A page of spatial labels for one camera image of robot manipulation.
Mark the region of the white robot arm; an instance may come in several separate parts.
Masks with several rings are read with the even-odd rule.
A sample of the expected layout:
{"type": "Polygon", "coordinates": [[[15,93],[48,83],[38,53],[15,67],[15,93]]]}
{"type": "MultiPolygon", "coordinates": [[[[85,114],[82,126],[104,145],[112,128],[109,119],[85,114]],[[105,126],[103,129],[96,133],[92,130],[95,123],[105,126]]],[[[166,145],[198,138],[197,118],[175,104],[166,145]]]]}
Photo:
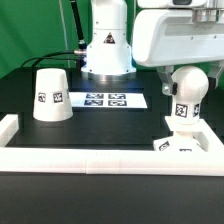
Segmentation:
{"type": "Polygon", "coordinates": [[[116,80],[135,69],[155,67],[166,95],[175,92],[176,65],[210,62],[209,87],[224,73],[224,0],[137,0],[132,42],[126,41],[124,0],[91,0],[93,36],[82,72],[116,80]]]}

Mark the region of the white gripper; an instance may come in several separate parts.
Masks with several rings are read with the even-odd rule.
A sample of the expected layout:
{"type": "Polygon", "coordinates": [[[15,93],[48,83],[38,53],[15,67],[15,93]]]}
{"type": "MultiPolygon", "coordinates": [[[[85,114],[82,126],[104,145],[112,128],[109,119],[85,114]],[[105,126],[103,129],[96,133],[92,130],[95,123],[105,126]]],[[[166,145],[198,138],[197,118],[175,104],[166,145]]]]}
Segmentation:
{"type": "Polygon", "coordinates": [[[162,93],[175,94],[174,66],[210,62],[210,88],[224,72],[224,0],[137,0],[133,28],[135,62],[157,67],[162,93]]]}

